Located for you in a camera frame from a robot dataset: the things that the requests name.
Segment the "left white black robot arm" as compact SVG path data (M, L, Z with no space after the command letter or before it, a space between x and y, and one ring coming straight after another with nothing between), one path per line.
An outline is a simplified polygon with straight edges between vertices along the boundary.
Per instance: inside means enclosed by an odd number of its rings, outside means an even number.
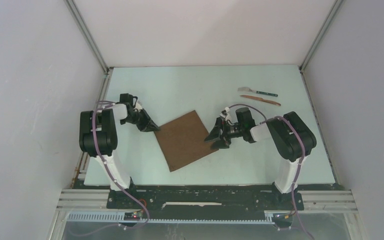
M160 130L137 96L122 93L118 102L99 101L97 109L80 113L79 147L106 172L110 189L122 191L118 201L125 208L133 208L138 202L138 194L129 189L133 180L118 160L117 123L135 125L144 133Z

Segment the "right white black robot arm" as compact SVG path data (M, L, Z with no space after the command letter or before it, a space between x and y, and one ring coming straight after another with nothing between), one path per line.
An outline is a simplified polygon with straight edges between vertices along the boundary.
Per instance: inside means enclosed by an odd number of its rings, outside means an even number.
M274 181L277 191L271 194L270 201L275 208L284 209L291 202L289 193L298 186L302 164L317 145L316 137L295 111L256 123L252 106L236 104L235 107L237 121L232 121L231 109L226 107L216 118L204 142L211 143L210 147L218 150L228 149L234 138L242 138L250 144L271 138L281 162Z

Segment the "brown cloth napkin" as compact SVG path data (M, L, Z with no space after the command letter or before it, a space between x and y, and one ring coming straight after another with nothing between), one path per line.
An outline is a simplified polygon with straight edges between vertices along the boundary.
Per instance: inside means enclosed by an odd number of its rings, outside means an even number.
M209 132L195 110L165 123L154 134L170 172L216 152L205 142Z

